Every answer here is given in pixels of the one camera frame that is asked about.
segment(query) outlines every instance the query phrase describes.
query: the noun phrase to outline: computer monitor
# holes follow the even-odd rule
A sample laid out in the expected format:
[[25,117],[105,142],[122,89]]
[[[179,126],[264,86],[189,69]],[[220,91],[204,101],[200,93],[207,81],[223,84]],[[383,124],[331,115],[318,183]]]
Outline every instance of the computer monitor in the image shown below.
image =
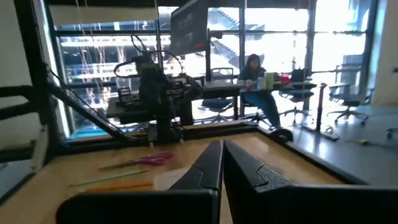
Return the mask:
[[178,56],[206,50],[209,4],[209,0],[191,0],[172,12],[172,54]]

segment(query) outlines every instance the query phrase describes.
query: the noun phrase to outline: wooden desk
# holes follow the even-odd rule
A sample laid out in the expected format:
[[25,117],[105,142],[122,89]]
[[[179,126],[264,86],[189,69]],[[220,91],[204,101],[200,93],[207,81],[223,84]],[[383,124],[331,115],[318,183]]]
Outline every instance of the wooden desk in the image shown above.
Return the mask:
[[[130,184],[152,181],[163,172],[191,166],[207,145],[215,139],[232,139],[260,161],[276,172],[298,184],[341,184],[341,182],[304,159],[272,142],[258,133],[239,134],[225,138],[208,138],[187,141],[168,146],[135,147],[58,157],[42,172],[32,178],[23,188],[0,208],[1,223],[54,224],[58,206],[70,196],[92,187],[106,187],[114,184]],[[163,167],[149,167],[150,171],[82,187],[69,187],[86,179],[126,172],[137,167],[127,167],[107,172],[98,168],[115,162],[137,159],[154,151],[173,151],[177,155]],[[221,223],[232,223],[228,199],[223,187],[221,200]]]

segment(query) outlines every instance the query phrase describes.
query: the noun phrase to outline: desk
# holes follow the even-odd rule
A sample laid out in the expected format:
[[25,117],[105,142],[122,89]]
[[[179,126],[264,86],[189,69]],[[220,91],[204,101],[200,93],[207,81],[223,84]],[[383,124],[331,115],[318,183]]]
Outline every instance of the desk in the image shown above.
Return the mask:
[[[58,157],[45,166],[40,173],[35,175],[23,188],[0,207],[1,223],[54,224],[54,216],[58,206],[64,200],[79,192],[79,190],[92,187],[106,187],[114,184],[152,181],[156,175],[163,172],[190,167],[207,145],[215,139],[234,140],[274,171],[297,184],[342,184],[342,182],[329,173],[326,173],[259,133],[237,134],[156,146],[154,148],[135,147],[117,151],[109,150]],[[137,159],[154,151],[173,151],[177,155],[165,166],[148,167],[150,169],[149,172],[82,187],[69,187],[70,184],[75,184],[82,180],[137,169],[126,167],[107,172],[98,172],[99,167],[114,164],[115,162]],[[148,187],[136,190],[152,189]],[[220,223],[232,223],[225,187],[223,187],[221,194]]]
[[[203,94],[199,96],[199,99],[212,99],[212,98],[221,98],[221,97],[234,97],[234,119],[238,119],[238,98],[239,90],[244,88],[244,84],[232,84],[227,83],[225,80],[213,80],[209,82],[205,82],[205,86],[203,87]],[[135,111],[126,111],[123,107],[118,105],[119,98],[114,97],[110,98],[108,101],[108,109],[106,110],[107,118],[119,118],[122,124],[128,123],[136,123],[136,122],[145,122],[150,119],[153,119],[151,114],[147,114],[147,116],[143,116],[142,112]],[[193,116],[192,116],[192,104],[190,102],[182,105],[181,108],[181,124],[182,125],[191,125],[193,124]]]
[[[290,84],[282,84],[281,82],[279,83],[274,83],[274,87],[271,91],[279,91],[279,90],[299,90],[299,89],[304,89],[304,90],[311,90],[312,88],[317,87],[317,84],[312,83],[312,82],[293,82]],[[257,88],[252,88],[249,92],[253,91],[268,91],[268,90],[262,90],[262,89],[257,89]],[[241,89],[241,93],[248,92],[246,88]],[[305,110],[310,109],[310,102],[309,99],[304,101],[303,108]],[[244,114],[244,108],[241,106],[241,111],[240,111],[241,116]]]

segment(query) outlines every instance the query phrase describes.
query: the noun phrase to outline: green cup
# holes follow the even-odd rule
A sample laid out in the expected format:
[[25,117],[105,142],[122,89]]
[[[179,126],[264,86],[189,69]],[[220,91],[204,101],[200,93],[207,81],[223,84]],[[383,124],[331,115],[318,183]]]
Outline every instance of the green cup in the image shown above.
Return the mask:
[[264,76],[267,79],[267,90],[274,89],[274,72],[266,72]]

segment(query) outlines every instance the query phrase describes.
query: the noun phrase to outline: pink scissors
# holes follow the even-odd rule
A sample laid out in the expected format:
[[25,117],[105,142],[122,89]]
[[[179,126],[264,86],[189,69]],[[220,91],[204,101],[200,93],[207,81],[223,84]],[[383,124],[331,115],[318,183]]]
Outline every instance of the pink scissors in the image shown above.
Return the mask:
[[122,163],[111,165],[111,166],[101,167],[99,169],[100,170],[117,169],[117,168],[122,168],[122,167],[127,167],[127,166],[133,166],[133,165],[137,165],[137,164],[162,166],[167,162],[167,159],[170,159],[174,155],[175,155],[174,152],[159,152],[159,153],[155,153],[153,155],[143,156],[143,157],[139,158],[138,160],[122,162]]

